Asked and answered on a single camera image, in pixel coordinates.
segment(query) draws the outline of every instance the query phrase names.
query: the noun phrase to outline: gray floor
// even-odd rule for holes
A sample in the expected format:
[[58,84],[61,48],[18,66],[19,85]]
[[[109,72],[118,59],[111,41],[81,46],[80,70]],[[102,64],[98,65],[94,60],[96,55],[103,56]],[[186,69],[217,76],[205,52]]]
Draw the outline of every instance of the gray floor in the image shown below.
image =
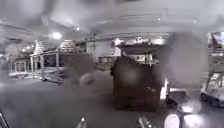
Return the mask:
[[[224,109],[202,106],[202,128],[223,128]],[[0,108],[11,128],[72,128],[81,117],[88,120],[90,128],[138,128],[139,116],[146,116],[157,128],[163,128],[169,113],[166,109],[157,113],[116,111],[106,89],[10,80],[4,75],[0,78]]]

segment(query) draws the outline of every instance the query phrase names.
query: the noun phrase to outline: wall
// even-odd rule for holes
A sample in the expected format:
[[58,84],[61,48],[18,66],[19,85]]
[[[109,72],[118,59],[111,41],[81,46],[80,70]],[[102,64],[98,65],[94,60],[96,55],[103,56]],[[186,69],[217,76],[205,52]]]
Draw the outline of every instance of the wall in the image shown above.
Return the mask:
[[114,53],[115,48],[111,46],[111,41],[98,41],[87,43],[87,53],[91,54],[95,61],[101,56],[110,56]]

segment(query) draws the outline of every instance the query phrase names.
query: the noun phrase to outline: headlight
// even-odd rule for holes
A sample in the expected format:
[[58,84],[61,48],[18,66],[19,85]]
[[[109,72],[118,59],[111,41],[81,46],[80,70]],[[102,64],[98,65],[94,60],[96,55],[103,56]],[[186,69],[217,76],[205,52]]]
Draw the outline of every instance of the headlight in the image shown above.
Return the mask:
[[183,111],[184,113],[193,113],[194,109],[191,106],[181,106],[181,111]]
[[202,117],[199,115],[186,115],[184,116],[185,125],[189,128],[201,128],[202,127]]
[[170,114],[166,117],[164,122],[164,128],[179,128],[180,119],[176,114]]

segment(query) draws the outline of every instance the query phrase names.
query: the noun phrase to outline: wheel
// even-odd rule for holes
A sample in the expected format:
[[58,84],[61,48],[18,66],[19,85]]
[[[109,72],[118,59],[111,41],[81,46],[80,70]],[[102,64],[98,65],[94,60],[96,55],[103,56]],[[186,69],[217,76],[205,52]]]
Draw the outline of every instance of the wheel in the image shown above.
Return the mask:
[[219,106],[219,100],[218,99],[211,99],[209,104],[212,106],[212,107],[218,107]]
[[203,102],[207,101],[207,96],[204,93],[201,94],[201,101]]
[[168,105],[169,108],[173,108],[173,109],[176,109],[177,108],[177,103],[169,98],[168,96],[166,97],[166,104]]

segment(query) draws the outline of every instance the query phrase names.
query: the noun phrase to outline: ceiling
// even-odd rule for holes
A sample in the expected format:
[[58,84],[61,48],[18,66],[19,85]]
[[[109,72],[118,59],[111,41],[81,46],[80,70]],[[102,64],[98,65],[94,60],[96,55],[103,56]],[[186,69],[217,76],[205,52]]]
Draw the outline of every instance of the ceiling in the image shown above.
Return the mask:
[[223,29],[223,5],[223,0],[0,0],[0,42],[45,39],[54,31],[66,39],[216,31]]

